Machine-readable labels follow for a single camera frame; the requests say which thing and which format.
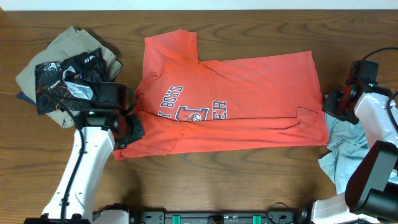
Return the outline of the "red printed t-shirt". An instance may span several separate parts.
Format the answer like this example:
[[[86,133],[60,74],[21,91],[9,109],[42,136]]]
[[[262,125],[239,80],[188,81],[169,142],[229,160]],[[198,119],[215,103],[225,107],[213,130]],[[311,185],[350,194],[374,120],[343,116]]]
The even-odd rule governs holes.
[[[144,136],[117,160],[328,142],[309,51],[202,61],[195,32],[147,37],[135,96]]]

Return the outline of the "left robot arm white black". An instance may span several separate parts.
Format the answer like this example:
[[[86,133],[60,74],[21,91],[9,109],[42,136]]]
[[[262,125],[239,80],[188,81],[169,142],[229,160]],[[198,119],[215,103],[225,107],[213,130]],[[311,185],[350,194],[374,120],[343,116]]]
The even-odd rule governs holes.
[[[61,181],[35,223],[133,223],[126,208],[106,209],[95,217],[94,202],[109,155],[144,135],[139,118],[117,109],[82,110],[76,118],[73,149]]]

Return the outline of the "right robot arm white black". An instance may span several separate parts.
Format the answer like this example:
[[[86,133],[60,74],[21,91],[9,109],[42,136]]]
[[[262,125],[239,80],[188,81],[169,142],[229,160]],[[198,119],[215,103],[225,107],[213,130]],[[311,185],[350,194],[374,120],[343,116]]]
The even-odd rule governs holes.
[[[332,198],[317,200],[309,223],[395,223],[397,184],[397,94],[371,85],[368,90],[332,91],[324,112],[336,116],[347,106],[363,125],[369,152],[350,177],[346,190]]]

